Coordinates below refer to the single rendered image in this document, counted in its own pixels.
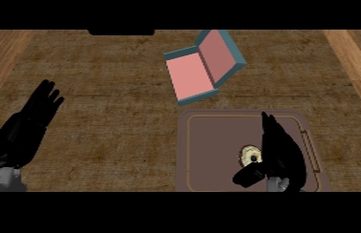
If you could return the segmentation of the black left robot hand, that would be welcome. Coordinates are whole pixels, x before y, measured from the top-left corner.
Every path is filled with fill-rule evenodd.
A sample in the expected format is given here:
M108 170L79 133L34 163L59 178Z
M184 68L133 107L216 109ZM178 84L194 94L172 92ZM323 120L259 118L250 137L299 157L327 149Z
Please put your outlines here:
M45 79L21 111L0 128L0 168L21 168L36 157L46 127L64 100L55 82Z

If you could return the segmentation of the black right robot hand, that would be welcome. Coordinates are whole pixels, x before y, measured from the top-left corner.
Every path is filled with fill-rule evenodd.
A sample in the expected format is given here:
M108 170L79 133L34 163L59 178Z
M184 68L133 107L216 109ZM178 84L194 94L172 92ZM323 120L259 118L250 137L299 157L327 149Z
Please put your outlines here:
M306 164L302 150L272 115L262 115L262 162L252 162L232 176L232 182L244 188L265 178L280 178L280 189L298 193L306 184Z

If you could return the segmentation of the cream frosted cupcake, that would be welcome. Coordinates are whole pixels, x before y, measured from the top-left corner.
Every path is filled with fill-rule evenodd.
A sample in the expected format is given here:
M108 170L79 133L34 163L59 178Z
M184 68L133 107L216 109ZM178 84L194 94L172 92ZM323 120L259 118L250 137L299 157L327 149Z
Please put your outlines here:
M253 145L246 145L238 152L238 164L246 167L255 162L262 162L262 152Z

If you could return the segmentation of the brown rectangular tray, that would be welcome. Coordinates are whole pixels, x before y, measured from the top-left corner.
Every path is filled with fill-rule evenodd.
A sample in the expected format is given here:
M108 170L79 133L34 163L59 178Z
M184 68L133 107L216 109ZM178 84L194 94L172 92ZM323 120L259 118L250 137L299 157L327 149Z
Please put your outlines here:
M317 152L308 120L293 110L190 109L178 121L178 152L175 188L194 192L264 192L266 182L244 188L232 183L240 171L238 154L247 145L262 140L261 115L275 117L296 141L305 158L308 180L303 190L332 190Z

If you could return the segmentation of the pink and teal open box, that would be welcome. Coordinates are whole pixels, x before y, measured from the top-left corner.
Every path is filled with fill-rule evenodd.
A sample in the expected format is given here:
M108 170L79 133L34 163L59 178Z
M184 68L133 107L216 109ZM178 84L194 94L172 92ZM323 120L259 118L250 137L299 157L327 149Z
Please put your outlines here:
M215 96L231 76L247 65L228 30L204 30L195 44L164 54L178 105Z

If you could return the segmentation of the black appliance edge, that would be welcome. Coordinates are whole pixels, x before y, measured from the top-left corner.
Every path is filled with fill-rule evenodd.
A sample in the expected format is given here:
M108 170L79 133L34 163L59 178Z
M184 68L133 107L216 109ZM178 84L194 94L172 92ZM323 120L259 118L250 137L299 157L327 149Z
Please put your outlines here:
M102 30L89 29L92 35L96 36L150 36L154 35L154 30Z

